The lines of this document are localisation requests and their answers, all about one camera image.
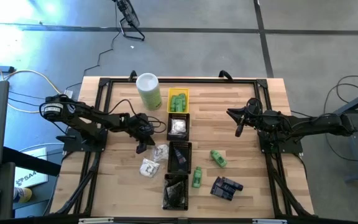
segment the butcher block tabletop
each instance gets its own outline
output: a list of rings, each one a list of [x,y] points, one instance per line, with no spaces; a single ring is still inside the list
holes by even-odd
[[[84,77],[78,101],[94,105],[100,78]],[[284,81],[268,78],[268,91],[273,110],[291,115]],[[162,209],[163,178],[167,162],[153,178],[144,177],[139,168],[143,158],[151,159],[151,150],[136,154],[138,142],[126,133],[109,133],[102,153],[93,200],[92,217],[191,217],[191,218],[269,218],[274,217],[272,198],[265,157],[260,151],[257,133],[244,127],[241,137],[235,137],[235,122],[226,114],[228,108],[242,108],[255,96],[254,87],[248,84],[230,83],[160,83],[162,106],[148,111],[142,104],[135,83],[115,83],[112,87],[109,109],[123,99],[131,101],[136,113],[146,113],[168,122],[167,101],[169,88],[189,88],[190,140],[192,143],[191,174],[189,175],[189,202],[187,211]],[[100,110],[104,108],[104,91]],[[130,113],[127,102],[121,103],[115,113]],[[153,134],[156,145],[169,144],[167,132]],[[210,156],[210,150],[218,151],[227,166],[219,168]],[[56,212],[69,199],[78,185],[84,153],[74,152],[62,164],[51,212]],[[313,213],[308,183],[302,163],[292,154],[282,155],[288,188],[310,213]],[[200,188],[191,187],[196,167],[202,168]],[[236,191],[230,202],[211,195],[211,187],[217,176],[224,176],[244,186]],[[85,188],[81,211],[86,205],[88,187]],[[281,191],[278,190],[280,208],[284,212]]]

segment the black plastic basket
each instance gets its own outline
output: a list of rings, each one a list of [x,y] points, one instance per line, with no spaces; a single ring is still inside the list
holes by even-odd
[[[186,121],[186,135],[177,136],[174,134],[169,134],[172,128],[172,119],[183,119]],[[167,140],[168,141],[189,141],[190,135],[190,114],[178,114],[178,113],[169,113],[168,114],[168,124],[167,124]]]
[[[186,159],[186,167],[182,167],[184,171],[180,171],[178,159],[173,148],[178,149]],[[190,174],[191,173],[191,142],[170,142],[168,153],[168,173]]]
[[[175,177],[183,177],[185,181],[185,205],[180,207],[171,207],[171,206],[163,206],[164,210],[184,210],[187,211],[189,209],[189,176],[185,174],[165,174],[165,180],[170,180]]]

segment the green bottle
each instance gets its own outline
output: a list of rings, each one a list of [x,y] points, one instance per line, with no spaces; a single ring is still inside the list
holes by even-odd
[[[201,171],[201,167],[197,167],[196,170],[194,170],[193,187],[199,188],[201,186],[201,176],[202,175],[203,175],[203,172]]]
[[[220,167],[225,167],[227,162],[225,159],[223,159],[223,157],[220,155],[220,153],[218,153],[215,150],[211,150],[211,157],[215,160],[215,162],[220,166]]]

